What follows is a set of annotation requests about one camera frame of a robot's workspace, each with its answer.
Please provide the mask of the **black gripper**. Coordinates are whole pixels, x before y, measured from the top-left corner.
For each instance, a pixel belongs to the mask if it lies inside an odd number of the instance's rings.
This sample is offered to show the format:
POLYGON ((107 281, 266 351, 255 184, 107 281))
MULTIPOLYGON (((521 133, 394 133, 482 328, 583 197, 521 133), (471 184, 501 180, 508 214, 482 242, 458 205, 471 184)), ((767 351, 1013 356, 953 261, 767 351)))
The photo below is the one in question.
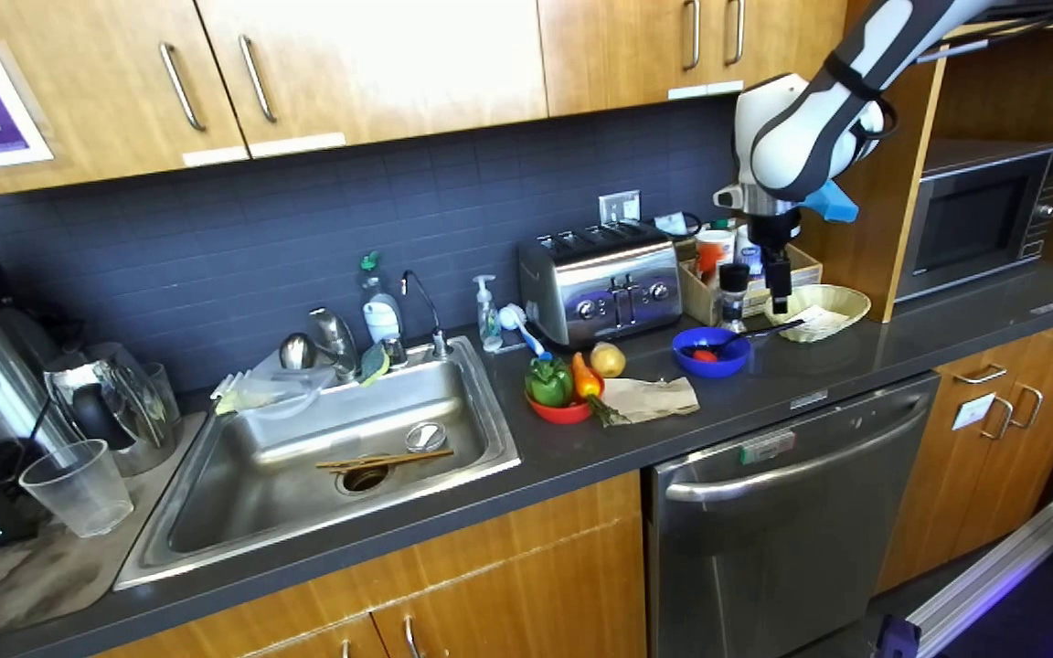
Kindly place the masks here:
POLYGON ((748 219, 748 242, 759 250, 766 287, 774 299, 787 299, 794 294, 787 245, 797 239, 797 226, 797 214, 748 219))

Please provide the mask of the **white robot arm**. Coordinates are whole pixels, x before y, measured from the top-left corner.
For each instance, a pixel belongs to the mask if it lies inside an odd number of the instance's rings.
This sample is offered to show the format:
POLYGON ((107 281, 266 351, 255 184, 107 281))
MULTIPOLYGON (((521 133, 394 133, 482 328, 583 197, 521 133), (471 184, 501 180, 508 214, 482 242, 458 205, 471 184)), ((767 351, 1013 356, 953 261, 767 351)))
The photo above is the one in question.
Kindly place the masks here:
POLYGON ((736 98, 738 216, 774 305, 794 294, 787 245, 802 214, 833 222, 858 216, 839 177, 894 133, 886 93, 915 64, 939 60, 953 31, 997 19, 1019 35, 1047 31, 1053 0, 875 0, 812 81, 778 75, 736 98))

